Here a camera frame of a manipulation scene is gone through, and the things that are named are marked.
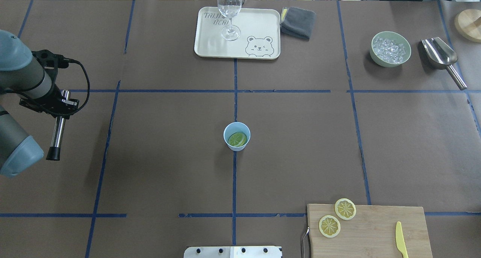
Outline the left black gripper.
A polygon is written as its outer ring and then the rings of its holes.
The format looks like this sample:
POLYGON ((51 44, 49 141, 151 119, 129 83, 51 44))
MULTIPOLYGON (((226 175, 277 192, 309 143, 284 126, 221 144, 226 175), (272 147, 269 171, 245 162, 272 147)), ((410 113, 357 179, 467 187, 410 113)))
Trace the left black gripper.
POLYGON ((34 87, 19 90, 19 105, 37 113, 50 114, 54 118, 63 116, 69 119, 79 112, 79 100, 64 97, 55 81, 59 69, 67 68, 70 63, 79 65, 80 62, 48 50, 32 51, 32 56, 34 66, 42 70, 42 78, 34 87))

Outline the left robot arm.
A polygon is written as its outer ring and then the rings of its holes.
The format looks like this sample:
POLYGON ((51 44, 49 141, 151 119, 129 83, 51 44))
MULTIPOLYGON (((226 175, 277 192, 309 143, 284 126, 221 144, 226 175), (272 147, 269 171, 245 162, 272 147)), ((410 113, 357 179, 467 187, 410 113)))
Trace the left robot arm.
POLYGON ((19 37, 11 32, 0 32, 1 96, 1 175, 12 178, 46 157, 60 159, 65 121, 79 112, 83 105, 73 99, 68 90, 56 85, 59 69, 79 61, 54 54, 48 50, 31 51, 19 37), (53 139, 48 153, 7 111, 13 107, 13 97, 19 97, 19 106, 55 118, 53 139))

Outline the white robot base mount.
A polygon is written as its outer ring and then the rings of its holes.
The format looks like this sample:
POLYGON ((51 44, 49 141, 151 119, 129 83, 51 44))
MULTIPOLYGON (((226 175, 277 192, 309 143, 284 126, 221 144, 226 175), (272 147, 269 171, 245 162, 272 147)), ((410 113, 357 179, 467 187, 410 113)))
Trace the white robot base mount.
POLYGON ((282 258, 280 246, 192 246, 184 258, 282 258))

